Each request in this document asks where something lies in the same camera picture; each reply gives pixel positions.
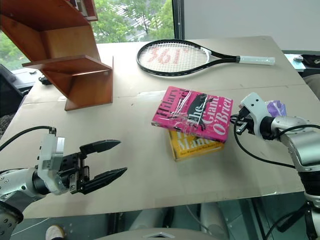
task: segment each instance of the tree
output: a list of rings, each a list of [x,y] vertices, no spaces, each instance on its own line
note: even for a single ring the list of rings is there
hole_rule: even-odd
[[[95,0],[94,3],[98,14],[98,21],[91,23],[95,41],[98,44],[127,42],[126,37],[134,34],[134,28],[114,11],[114,2]]]
[[[165,1],[150,26],[154,29],[150,31],[151,38],[154,40],[175,38],[172,0]]]
[[[156,13],[161,9],[160,0],[117,0],[119,4],[126,5],[127,17],[134,20],[138,30],[143,30],[148,35],[150,23]]]
[[[22,64],[27,62],[26,56],[0,31],[0,63],[9,70],[16,70],[22,69]]]

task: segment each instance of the racket strings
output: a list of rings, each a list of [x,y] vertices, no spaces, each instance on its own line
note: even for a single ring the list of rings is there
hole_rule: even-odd
[[[184,43],[165,42],[146,47],[138,56],[140,64],[159,72],[182,72],[206,64],[209,54]]]

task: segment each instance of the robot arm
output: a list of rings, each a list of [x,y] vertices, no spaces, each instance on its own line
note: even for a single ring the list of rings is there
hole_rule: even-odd
[[[35,167],[0,172],[0,239],[9,239],[23,220],[25,208],[47,194],[88,194],[119,178],[126,167],[90,179],[90,169],[84,161],[88,154],[109,150],[119,143],[118,140],[97,141],[81,146],[80,152],[63,156],[65,138],[57,137],[56,131],[46,134]]]
[[[307,235],[309,239],[320,237],[320,133],[303,126],[309,124],[303,118],[272,117],[265,102],[255,92],[241,101],[240,108],[235,121],[239,125],[238,135],[247,129],[259,138],[277,139],[288,148],[310,204],[305,213]]]

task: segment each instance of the white robot part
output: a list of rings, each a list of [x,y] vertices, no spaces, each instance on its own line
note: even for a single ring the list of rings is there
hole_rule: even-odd
[[[174,240],[220,240],[200,231],[180,228],[145,228],[123,231],[99,238],[99,240],[151,240],[160,238]]]
[[[216,202],[201,203],[200,221],[206,226],[212,237],[219,240],[228,240],[228,227],[222,211]],[[207,230],[201,227],[203,233],[208,234]]]
[[[144,209],[134,220],[133,224],[129,228],[129,231],[154,228],[157,225],[157,223],[162,221],[164,215],[164,208]]]
[[[57,174],[63,160],[65,138],[46,134],[38,157],[38,176],[45,182],[48,190],[60,195],[68,191]]]
[[[241,101],[239,107],[241,109],[243,107],[246,107],[249,110],[249,115],[252,117],[254,123],[254,135],[262,138],[262,135],[260,133],[260,123],[264,119],[264,117],[271,117],[271,114],[268,112],[266,103],[257,93],[252,92]]]

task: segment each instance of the book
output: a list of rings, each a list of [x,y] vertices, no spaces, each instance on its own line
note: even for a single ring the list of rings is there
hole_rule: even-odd
[[[233,100],[169,86],[151,124],[224,143]]]
[[[188,157],[195,157],[222,150],[224,143],[197,136],[187,135],[179,131],[169,130],[171,148],[176,162]]]
[[[97,21],[98,15],[94,0],[66,0],[72,4],[88,21]]]

